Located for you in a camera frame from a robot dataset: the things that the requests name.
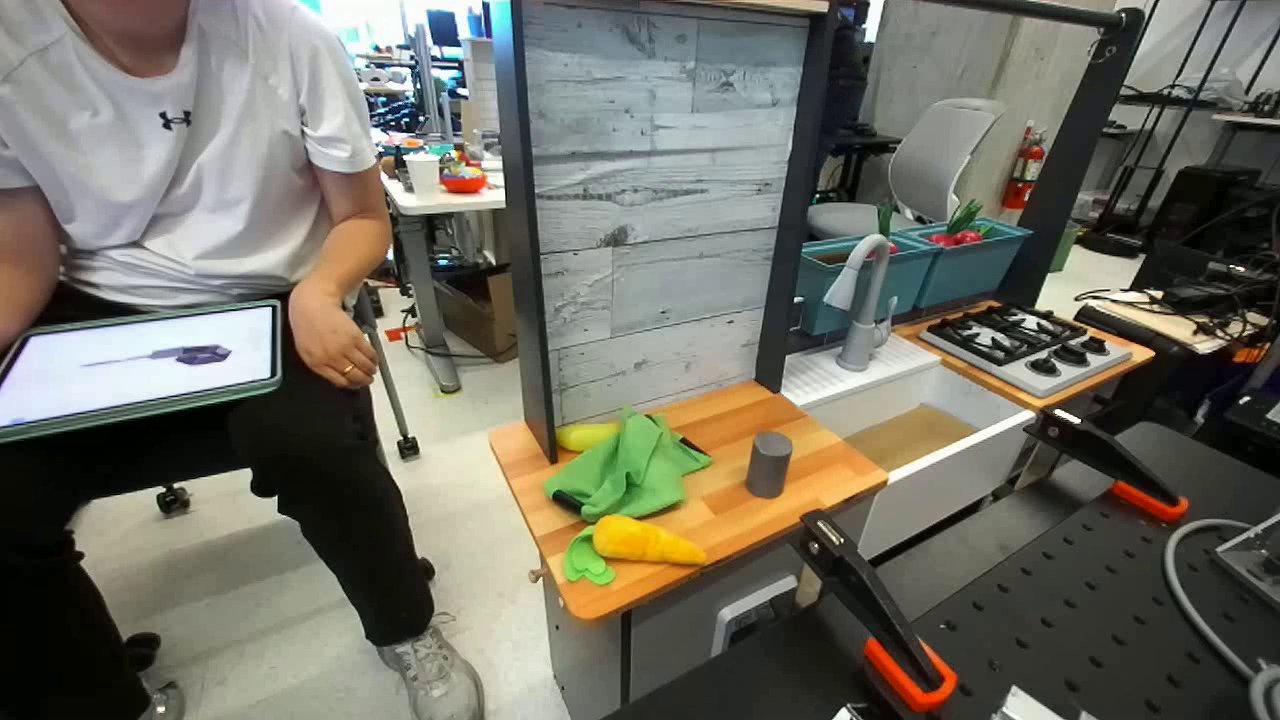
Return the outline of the green towel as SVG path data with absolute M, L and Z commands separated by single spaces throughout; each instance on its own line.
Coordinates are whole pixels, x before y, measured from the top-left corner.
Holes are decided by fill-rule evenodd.
M 683 480 L 711 463 L 673 425 L 631 411 L 620 428 L 546 480 L 557 506 L 581 520 L 661 517 L 688 499 Z

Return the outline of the grey sink faucet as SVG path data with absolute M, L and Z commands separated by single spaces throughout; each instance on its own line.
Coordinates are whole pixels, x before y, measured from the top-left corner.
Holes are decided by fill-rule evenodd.
M 875 318 L 875 307 L 886 297 L 893 253 L 896 242 L 887 234 L 866 234 L 825 290 L 834 307 L 845 307 L 853 317 L 845 349 L 835 351 L 835 362 L 848 370 L 866 370 L 875 349 L 886 344 L 886 324 Z

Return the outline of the white toy sink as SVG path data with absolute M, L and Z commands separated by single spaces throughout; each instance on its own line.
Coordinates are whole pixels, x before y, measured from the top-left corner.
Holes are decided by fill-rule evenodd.
M 781 391 L 887 472 L 887 484 L 845 511 L 866 554 L 978 506 L 1014 468 L 1031 411 L 962 376 L 911 338 L 886 338 L 848 370 L 834 349 L 793 351 Z

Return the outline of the yellow toy banana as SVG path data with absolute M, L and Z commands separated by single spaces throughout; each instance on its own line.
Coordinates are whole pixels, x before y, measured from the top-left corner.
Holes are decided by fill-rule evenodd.
M 617 419 L 564 425 L 564 428 L 557 428 L 557 442 L 561 442 L 564 450 L 588 450 L 588 447 L 612 439 L 617 430 L 620 430 Z

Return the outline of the grey cylinder can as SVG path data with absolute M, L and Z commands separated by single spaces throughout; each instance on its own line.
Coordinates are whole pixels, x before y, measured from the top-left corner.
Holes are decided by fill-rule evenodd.
M 793 463 L 793 439 L 781 430 L 759 430 L 754 439 L 747 491 L 765 499 L 781 495 L 788 484 L 788 463 Z

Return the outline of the wooden counter cabinet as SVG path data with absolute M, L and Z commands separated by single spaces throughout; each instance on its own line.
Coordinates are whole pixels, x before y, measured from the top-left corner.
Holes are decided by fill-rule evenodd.
M 546 480 L 557 463 L 533 428 L 517 419 L 487 436 L 540 553 L 551 680 L 573 720 L 606 720 L 697 669 L 708 654 L 719 605 L 796 570 L 786 541 L 803 511 L 841 506 L 887 484 L 881 463 L 759 382 L 673 399 L 661 419 L 711 457 L 688 480 L 688 499 L 661 517 L 661 526 L 708 553 L 708 569 L 620 564 L 609 588 L 570 584 L 561 570 L 581 520 L 550 499 Z M 773 499 L 747 491 L 759 430 L 793 439 L 788 484 Z

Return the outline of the yellow toy carrot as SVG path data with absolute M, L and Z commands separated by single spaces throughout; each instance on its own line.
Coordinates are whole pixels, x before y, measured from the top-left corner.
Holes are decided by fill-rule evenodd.
M 620 564 L 688 564 L 699 569 L 708 553 L 654 520 L 638 517 L 602 517 L 585 526 L 564 553 L 564 576 L 573 584 L 602 584 L 617 580 Z

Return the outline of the white background desk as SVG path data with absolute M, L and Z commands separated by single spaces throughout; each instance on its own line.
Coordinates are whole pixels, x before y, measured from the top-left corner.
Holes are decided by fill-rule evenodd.
M 444 157 L 410 150 L 395 170 L 383 170 L 383 195 L 395 222 L 395 272 L 418 307 L 429 376 L 453 396 L 460 391 L 460 370 L 442 290 L 453 277 L 493 262 L 473 220 L 493 220 L 506 206 L 506 187 L 485 169 L 453 169 Z

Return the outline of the orange black clamp near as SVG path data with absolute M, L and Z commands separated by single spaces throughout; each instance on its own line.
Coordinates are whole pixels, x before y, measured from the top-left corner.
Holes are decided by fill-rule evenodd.
M 962 670 L 907 625 L 875 569 L 829 511 L 799 517 L 799 554 L 866 625 L 862 658 L 886 695 L 911 717 L 949 706 L 962 687 Z

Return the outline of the orange black clamp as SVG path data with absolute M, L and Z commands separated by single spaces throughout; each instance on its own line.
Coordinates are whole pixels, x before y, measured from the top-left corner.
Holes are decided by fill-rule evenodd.
M 799 517 L 799 554 L 866 625 L 862 658 L 886 695 L 911 717 L 949 706 L 962 687 L 962 670 L 907 625 L 875 569 L 829 511 Z
M 1108 436 L 1085 417 L 1053 407 L 1042 417 L 1036 436 L 1050 447 L 1106 472 L 1108 495 L 1133 506 L 1138 517 L 1150 517 L 1156 525 L 1182 525 L 1193 506 L 1193 499 L 1177 491 L 1154 463 L 1133 457 L 1115 436 Z

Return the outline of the teal planter bin right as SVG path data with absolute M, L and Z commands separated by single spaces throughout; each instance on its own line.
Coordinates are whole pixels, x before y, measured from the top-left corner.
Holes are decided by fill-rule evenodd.
M 917 307 L 951 307 L 993 297 L 1022 255 L 1030 227 L 978 220 L 964 239 L 951 239 L 939 222 L 923 231 L 933 249 L 933 266 L 921 289 Z

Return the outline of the white office chair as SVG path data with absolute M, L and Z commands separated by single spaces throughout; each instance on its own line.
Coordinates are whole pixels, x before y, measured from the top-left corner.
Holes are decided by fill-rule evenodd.
M 881 203 L 812 203 L 810 227 L 817 234 L 867 234 L 949 220 L 962 203 L 956 184 L 999 111 L 999 100 L 982 95 L 928 103 L 887 158 L 887 195 Z

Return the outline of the red fire extinguisher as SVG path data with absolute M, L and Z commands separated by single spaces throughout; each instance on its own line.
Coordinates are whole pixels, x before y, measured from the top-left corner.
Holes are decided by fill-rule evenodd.
M 1036 122 L 1030 122 L 1025 134 L 1022 134 L 1022 148 L 1014 157 L 1014 170 L 1010 170 L 1005 195 L 999 195 L 1005 211 L 1022 211 L 1030 203 L 1031 184 L 1036 184 L 1036 177 L 1044 169 L 1044 157 L 1050 157 L 1044 130 Z

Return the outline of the orange black clamp far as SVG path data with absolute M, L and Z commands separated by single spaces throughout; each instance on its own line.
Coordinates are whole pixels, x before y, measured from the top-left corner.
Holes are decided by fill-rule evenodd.
M 1154 463 L 1133 457 L 1115 436 L 1108 436 L 1085 417 L 1053 407 L 1042 417 L 1036 436 L 1050 447 L 1106 472 L 1108 495 L 1133 506 L 1138 517 L 1150 517 L 1156 525 L 1182 525 L 1193 506 L 1193 499 L 1177 491 Z

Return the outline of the seated person white shirt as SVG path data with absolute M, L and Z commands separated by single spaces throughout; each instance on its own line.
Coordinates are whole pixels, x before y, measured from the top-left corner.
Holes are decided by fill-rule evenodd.
M 300 0 L 0 0 L 0 717 L 148 720 L 74 517 L 249 468 L 418 720 L 479 720 L 383 468 L 347 301 L 394 239 L 365 91 Z

